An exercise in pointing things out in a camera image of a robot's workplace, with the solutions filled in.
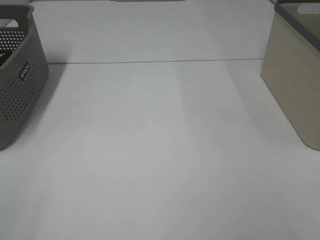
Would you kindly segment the beige plastic storage bin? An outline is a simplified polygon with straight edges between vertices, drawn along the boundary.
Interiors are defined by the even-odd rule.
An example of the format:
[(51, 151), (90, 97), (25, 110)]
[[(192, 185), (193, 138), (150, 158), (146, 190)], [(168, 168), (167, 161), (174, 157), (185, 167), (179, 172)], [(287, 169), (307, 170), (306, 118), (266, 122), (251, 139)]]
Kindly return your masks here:
[(301, 141), (320, 149), (320, 2), (278, 0), (260, 73)]

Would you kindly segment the grey perforated plastic basket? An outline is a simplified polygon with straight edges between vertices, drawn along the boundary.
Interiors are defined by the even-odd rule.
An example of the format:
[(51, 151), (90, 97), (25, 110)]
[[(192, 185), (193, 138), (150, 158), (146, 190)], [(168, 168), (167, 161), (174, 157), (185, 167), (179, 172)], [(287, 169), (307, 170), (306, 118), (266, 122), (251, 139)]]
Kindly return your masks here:
[(12, 55), (0, 67), (0, 148), (17, 138), (35, 108), (49, 75), (49, 67), (33, 17), (34, 8), (2, 4), (0, 18), (17, 22), (1, 27), (0, 51)]

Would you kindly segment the black and yellow item in basket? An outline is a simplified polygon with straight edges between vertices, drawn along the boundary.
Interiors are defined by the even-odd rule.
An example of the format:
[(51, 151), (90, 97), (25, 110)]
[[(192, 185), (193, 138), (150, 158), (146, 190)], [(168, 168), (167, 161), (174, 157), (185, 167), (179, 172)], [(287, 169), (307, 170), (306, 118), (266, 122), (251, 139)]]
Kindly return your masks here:
[(2, 66), (9, 57), (13, 54), (12, 51), (1, 51), (0, 52), (0, 66)]

